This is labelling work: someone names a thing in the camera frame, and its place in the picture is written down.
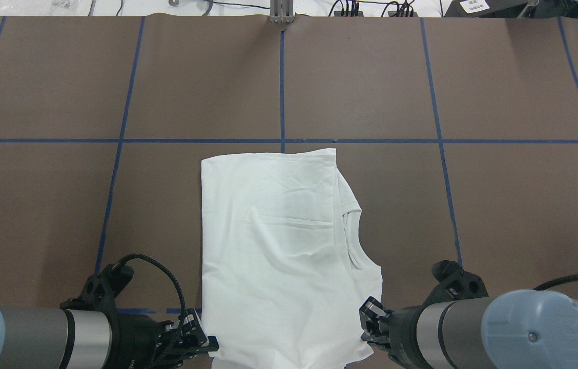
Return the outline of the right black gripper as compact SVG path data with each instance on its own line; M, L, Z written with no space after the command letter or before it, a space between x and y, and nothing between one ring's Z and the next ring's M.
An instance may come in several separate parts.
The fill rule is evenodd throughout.
M392 362L401 367L422 367L416 327L422 308L409 306L385 309L378 299L369 296L359 308L362 341L385 350Z

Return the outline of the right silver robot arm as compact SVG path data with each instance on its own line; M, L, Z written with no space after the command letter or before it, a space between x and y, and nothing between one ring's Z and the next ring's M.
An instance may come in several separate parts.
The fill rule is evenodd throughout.
M404 368L578 368L578 299L517 290L392 311L369 297L362 340Z

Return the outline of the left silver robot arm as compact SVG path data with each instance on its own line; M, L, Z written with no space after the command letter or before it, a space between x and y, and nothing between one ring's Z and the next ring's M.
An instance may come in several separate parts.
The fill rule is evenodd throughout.
M179 368L219 350L194 309L178 322L80 309L0 306L0 368Z

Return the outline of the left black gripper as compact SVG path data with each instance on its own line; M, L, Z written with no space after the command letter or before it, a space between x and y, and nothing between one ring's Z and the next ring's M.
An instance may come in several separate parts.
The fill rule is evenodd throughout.
M196 355L219 350L216 336L205 333L195 309L182 309L175 346L171 346L177 332L174 321L115 313L110 315L110 323L110 368L177 368Z

